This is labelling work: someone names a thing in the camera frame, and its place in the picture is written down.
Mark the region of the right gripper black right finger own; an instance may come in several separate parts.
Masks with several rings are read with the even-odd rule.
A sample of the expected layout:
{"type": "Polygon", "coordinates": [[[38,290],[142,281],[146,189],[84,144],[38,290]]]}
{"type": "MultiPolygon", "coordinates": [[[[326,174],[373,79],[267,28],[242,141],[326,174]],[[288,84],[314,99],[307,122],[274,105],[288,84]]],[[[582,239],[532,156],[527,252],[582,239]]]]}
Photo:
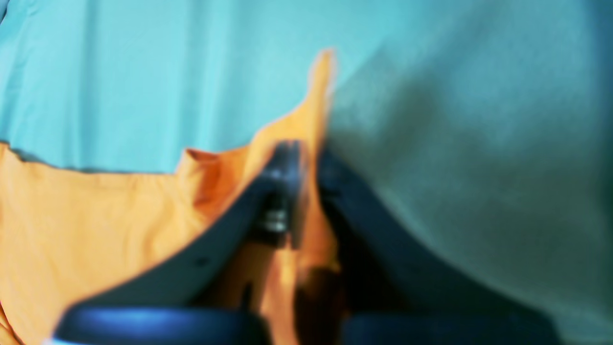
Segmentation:
{"type": "Polygon", "coordinates": [[[344,345],[558,345],[548,317],[494,292],[408,234],[374,190],[330,151],[322,205],[339,240],[350,317],[344,345]]]}

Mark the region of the right gripper black left finger own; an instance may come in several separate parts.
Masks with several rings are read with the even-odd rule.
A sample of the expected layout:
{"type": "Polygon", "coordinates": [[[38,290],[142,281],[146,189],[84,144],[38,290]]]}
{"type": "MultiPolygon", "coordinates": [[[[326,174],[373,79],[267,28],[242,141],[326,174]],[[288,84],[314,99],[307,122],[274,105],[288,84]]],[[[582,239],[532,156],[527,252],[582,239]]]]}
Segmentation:
{"type": "Polygon", "coordinates": [[[273,250],[300,243],[305,146],[283,140],[262,171],[190,245],[68,308],[55,345],[270,345],[256,314],[273,250]]]}

